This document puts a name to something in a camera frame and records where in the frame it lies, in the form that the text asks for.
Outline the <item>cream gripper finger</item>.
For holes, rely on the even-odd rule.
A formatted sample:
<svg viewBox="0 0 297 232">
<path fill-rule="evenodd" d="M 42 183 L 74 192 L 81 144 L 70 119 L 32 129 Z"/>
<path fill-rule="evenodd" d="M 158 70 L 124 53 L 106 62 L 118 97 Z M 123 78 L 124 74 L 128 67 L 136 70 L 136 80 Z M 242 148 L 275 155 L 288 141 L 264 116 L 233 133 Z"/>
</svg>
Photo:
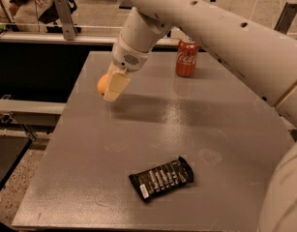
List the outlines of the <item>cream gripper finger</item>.
<svg viewBox="0 0 297 232">
<path fill-rule="evenodd" d="M 107 69 L 107 73 L 121 73 L 123 70 L 115 65 L 113 62 L 110 62 L 109 67 Z"/>
<path fill-rule="evenodd" d="M 129 85 L 131 79 L 125 72 L 110 72 L 106 75 L 104 99 L 115 102 Z"/>
</svg>

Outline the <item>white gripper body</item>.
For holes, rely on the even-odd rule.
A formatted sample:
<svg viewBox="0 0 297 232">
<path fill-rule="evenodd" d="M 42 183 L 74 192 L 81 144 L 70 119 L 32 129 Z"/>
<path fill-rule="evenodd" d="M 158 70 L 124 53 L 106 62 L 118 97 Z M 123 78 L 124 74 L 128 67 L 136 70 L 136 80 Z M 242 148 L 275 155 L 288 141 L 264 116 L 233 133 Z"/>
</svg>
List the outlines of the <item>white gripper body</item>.
<svg viewBox="0 0 297 232">
<path fill-rule="evenodd" d="M 140 49 L 137 43 L 128 43 L 122 34 L 119 34 L 112 48 L 112 60 L 125 73 L 139 71 L 146 63 L 151 47 Z"/>
</svg>

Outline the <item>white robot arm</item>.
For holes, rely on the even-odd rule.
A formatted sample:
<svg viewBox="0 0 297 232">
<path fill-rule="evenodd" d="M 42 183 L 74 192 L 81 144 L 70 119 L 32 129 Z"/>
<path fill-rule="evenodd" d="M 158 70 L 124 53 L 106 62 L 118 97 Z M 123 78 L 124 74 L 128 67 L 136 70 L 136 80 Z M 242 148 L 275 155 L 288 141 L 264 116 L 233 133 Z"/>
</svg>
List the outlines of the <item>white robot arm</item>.
<svg viewBox="0 0 297 232">
<path fill-rule="evenodd" d="M 177 27 L 297 129 L 297 40 L 203 0 L 131 0 L 112 50 L 104 90 L 115 101 L 151 49 Z M 297 142 L 278 164 L 257 232 L 297 232 Z"/>
</svg>

